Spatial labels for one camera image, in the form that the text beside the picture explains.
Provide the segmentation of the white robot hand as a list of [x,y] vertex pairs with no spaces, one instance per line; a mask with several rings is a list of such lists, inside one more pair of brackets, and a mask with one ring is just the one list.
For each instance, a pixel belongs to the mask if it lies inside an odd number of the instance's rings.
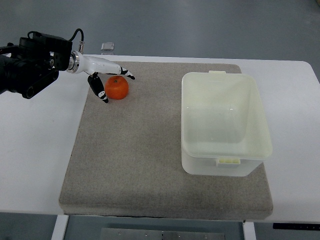
[[86,56],[79,51],[72,51],[69,59],[69,66],[66,70],[71,74],[85,72],[89,74],[87,81],[93,93],[104,103],[108,103],[104,85],[98,76],[101,74],[123,75],[135,80],[133,74],[126,68],[101,57]]

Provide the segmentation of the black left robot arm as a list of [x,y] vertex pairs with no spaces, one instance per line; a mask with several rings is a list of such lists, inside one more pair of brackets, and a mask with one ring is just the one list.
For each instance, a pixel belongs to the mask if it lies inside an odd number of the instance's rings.
[[84,39],[81,38],[77,50],[73,50],[72,37],[67,40],[62,37],[30,31],[27,37],[22,37],[19,44],[9,42],[0,48],[0,92],[21,94],[25,99],[31,99],[66,71],[71,74],[88,74],[88,84],[93,93],[103,102],[108,103],[104,85],[99,74],[121,75],[130,79],[135,77],[126,68],[100,57],[83,54]]

